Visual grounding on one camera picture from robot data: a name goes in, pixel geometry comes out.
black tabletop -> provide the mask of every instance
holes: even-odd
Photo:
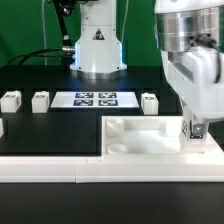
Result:
[[[8,126],[8,136],[11,136],[10,130],[14,128],[41,129],[45,125],[54,126],[55,120],[59,120],[59,124],[62,124],[61,117],[64,116],[65,121],[70,120],[71,117],[77,118],[73,119],[71,124],[65,122],[64,128],[79,126],[78,118],[84,116],[89,118],[88,122],[92,122],[91,126],[94,128],[90,133],[95,138],[98,136],[99,118],[104,114],[142,115],[140,109],[72,110],[50,111],[43,117],[38,117],[39,115],[33,117],[30,100],[35,91],[41,90],[49,90],[51,97],[59,90],[134,91],[138,101],[141,93],[153,92],[160,101],[160,115],[181,114],[178,97],[167,85],[162,69],[157,67],[129,68],[127,77],[100,82],[72,77],[58,66],[3,67],[0,69],[0,93],[3,94],[6,90],[21,90],[23,93],[23,107],[16,115],[7,117],[1,114],[3,120],[6,120],[4,125]],[[58,133],[55,130],[51,134],[57,137]],[[211,124],[210,132],[219,144],[224,143],[222,122]],[[23,145],[25,141],[22,139],[21,137],[20,146],[25,149],[26,145]],[[12,150],[13,144],[7,145],[6,140],[2,143],[2,146],[5,144],[3,147],[5,152],[11,150],[11,153],[15,153],[15,148]],[[69,153],[70,146],[78,144],[80,144],[78,141],[70,142],[66,146],[67,152]],[[99,144],[98,138],[95,139],[94,144],[95,146]],[[38,147],[34,147],[33,150],[35,155]],[[0,184],[0,223],[2,224],[221,224],[224,221],[223,207],[223,183]]]

green wall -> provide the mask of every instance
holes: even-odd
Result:
[[[126,0],[117,0],[117,36],[120,39]],[[11,58],[44,48],[42,0],[0,1],[0,66]],[[154,0],[130,0],[124,36],[124,62],[129,66],[160,65],[160,53],[154,38]],[[47,47],[61,47],[61,34],[52,4],[45,4]],[[67,29],[75,42],[80,36],[79,7],[66,18]],[[60,59],[48,59],[60,64]],[[26,64],[44,64],[32,58]]]

white plastic fixture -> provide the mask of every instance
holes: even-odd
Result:
[[[107,131],[111,119],[124,123],[116,136]],[[182,117],[102,117],[101,157],[1,156],[0,182],[224,181],[222,149],[208,134],[195,146],[201,150],[181,150],[181,123]]]
[[[2,113],[16,113],[22,104],[22,95],[20,91],[8,91],[1,98]]]
[[[94,74],[126,69],[122,45],[116,37],[116,0],[89,1],[80,5],[80,10],[81,37],[70,68]]]
[[[224,5],[224,0],[157,0],[155,13],[184,12],[222,5]]]

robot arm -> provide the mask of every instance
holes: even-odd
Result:
[[[155,13],[165,76],[183,105],[182,134],[203,140],[208,122],[224,120],[224,0],[157,0]]]

small white cube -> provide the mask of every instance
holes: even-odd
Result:
[[[33,113],[47,113],[49,104],[49,92],[36,92],[32,99],[32,111]]]
[[[8,91],[1,98],[2,113],[16,113],[22,104],[22,95],[20,91]]]
[[[158,115],[159,101],[157,100],[155,94],[142,94],[141,107],[144,115]]]

